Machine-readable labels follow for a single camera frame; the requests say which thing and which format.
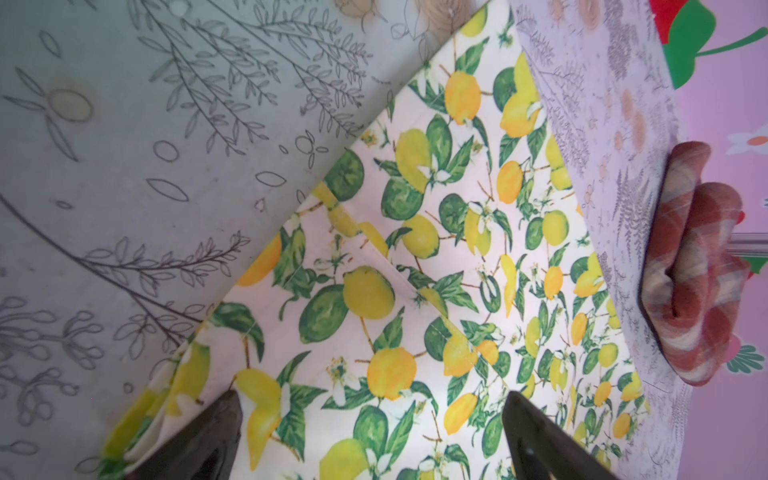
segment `cloth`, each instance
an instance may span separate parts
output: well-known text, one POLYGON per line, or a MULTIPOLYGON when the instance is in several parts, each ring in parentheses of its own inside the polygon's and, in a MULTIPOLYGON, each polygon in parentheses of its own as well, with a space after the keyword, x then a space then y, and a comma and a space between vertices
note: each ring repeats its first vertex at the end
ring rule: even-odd
POLYGON ((711 150, 677 145, 650 235, 642 301, 672 368, 693 386, 723 363, 750 265, 725 247, 741 214, 729 185, 701 183, 711 150))
POLYGON ((232 478, 509 478, 510 389, 615 465, 647 402, 513 18, 490 2, 342 155, 124 417, 104 475, 231 386, 232 478))

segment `checkered cloth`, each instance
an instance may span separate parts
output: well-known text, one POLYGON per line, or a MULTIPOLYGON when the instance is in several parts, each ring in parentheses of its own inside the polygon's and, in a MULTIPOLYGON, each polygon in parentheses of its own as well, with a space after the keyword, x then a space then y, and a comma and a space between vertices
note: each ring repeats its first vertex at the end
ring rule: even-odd
POLYGON ((693 386, 709 382, 723 363, 750 271, 725 251, 741 213, 739 194, 701 183, 710 153, 701 142, 672 150, 641 290, 667 361, 693 386))

